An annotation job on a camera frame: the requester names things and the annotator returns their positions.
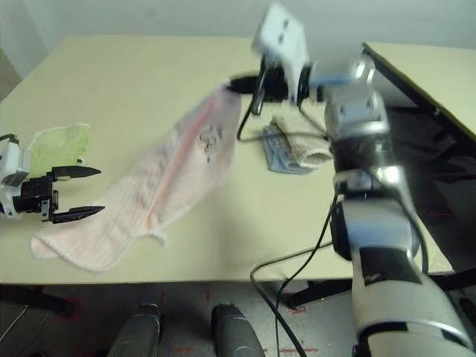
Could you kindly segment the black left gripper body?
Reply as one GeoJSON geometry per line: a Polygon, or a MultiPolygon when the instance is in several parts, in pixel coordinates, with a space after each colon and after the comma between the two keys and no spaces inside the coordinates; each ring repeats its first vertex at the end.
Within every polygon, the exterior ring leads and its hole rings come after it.
{"type": "Polygon", "coordinates": [[[43,222],[59,223],[58,191],[54,189],[57,179],[53,174],[31,178],[22,182],[20,194],[13,197],[17,213],[39,213],[43,222]]]}

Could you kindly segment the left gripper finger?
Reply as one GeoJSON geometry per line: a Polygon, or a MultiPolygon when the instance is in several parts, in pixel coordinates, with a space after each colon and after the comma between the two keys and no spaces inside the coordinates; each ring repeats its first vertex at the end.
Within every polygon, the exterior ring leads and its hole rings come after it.
{"type": "Polygon", "coordinates": [[[101,212],[104,208],[104,206],[83,206],[78,208],[71,208],[66,212],[53,213],[52,217],[50,218],[50,222],[52,222],[53,224],[61,224],[85,219],[89,216],[101,212]]]}
{"type": "Polygon", "coordinates": [[[101,174],[101,171],[92,167],[84,166],[62,166],[51,168],[52,182],[60,178],[78,179],[101,174]]]}

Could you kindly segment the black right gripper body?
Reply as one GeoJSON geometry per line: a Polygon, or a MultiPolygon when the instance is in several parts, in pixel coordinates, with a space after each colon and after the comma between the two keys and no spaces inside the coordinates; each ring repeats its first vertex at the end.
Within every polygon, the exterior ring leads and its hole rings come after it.
{"type": "Polygon", "coordinates": [[[251,100],[251,114],[260,115],[264,103],[281,103],[289,100],[292,105],[302,104],[309,96],[311,68],[310,63],[305,64],[298,78],[297,91],[290,94],[290,85],[286,82],[283,67],[276,61],[262,57],[251,100]]]}

